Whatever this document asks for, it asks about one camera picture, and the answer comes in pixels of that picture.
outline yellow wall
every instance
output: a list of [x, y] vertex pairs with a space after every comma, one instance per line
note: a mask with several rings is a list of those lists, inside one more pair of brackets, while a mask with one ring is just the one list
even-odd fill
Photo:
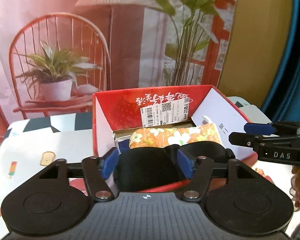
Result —
[[218, 88], [261, 106], [289, 33], [292, 0], [238, 0]]

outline human hand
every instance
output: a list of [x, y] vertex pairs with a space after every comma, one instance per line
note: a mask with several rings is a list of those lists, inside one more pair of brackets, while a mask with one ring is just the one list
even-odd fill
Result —
[[293, 166], [291, 172], [294, 176], [291, 178], [290, 195], [292, 195], [294, 206], [298, 208], [298, 211], [300, 210], [300, 169], [297, 166]]

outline white flower pot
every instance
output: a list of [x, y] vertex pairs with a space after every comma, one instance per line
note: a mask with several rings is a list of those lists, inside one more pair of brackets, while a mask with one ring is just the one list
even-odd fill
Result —
[[40, 90], [46, 101], [67, 101], [71, 96], [72, 80], [40, 84]]

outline barcode label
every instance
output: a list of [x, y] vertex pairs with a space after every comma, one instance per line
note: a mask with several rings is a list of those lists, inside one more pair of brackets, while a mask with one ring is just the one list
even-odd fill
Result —
[[171, 111], [171, 102], [162, 104], [162, 112]]
[[185, 98], [185, 106], [183, 107], [183, 119], [188, 119], [189, 112], [189, 98]]
[[153, 126], [152, 107], [146, 109], [146, 115], [147, 115], [147, 126]]
[[189, 98], [182, 98], [140, 109], [142, 127], [178, 123], [188, 119]]

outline floral fabric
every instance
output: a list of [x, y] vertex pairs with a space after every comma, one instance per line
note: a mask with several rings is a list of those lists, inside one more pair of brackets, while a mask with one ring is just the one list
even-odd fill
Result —
[[198, 141], [214, 141], [222, 145], [214, 123], [190, 128], [140, 128], [130, 137], [130, 149], [138, 147], [163, 148], [171, 144], [184, 145]]

